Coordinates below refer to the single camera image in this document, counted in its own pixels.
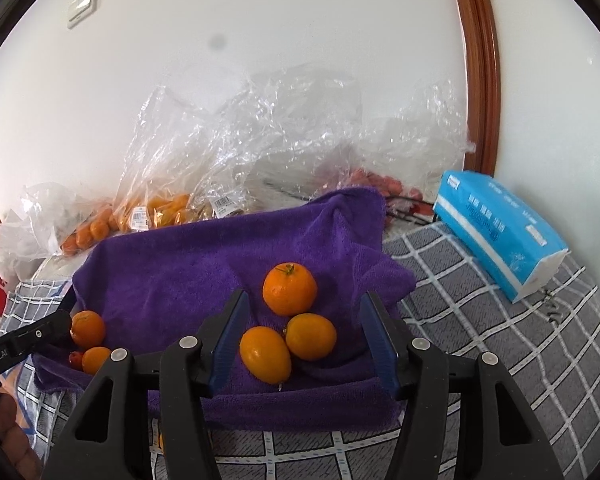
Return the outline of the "person's left hand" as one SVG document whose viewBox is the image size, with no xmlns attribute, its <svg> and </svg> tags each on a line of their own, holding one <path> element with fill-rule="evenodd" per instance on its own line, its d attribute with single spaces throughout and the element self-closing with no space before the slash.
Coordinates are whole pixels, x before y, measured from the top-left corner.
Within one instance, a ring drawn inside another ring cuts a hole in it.
<svg viewBox="0 0 600 480">
<path fill-rule="evenodd" d="M 12 396 L 0 393 L 1 448 L 23 479 L 41 478 L 42 465 L 22 428 L 16 422 L 17 404 Z"/>
</svg>

